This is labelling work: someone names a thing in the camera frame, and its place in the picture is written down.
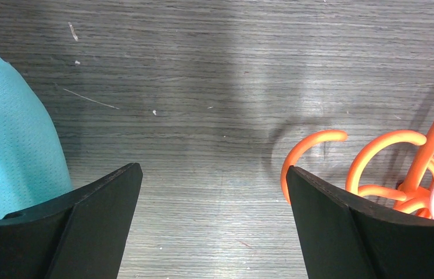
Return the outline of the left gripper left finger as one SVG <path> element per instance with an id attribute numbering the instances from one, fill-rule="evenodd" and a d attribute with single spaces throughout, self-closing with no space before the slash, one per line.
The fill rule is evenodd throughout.
<path id="1" fill-rule="evenodd" d="M 0 219 L 0 278 L 116 278 L 143 172 L 130 163 Z"/>

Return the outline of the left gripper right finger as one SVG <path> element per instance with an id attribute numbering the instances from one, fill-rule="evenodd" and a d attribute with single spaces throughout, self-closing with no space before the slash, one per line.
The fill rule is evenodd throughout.
<path id="1" fill-rule="evenodd" d="M 288 169 L 309 278 L 434 278 L 434 220 L 405 214 Z"/>

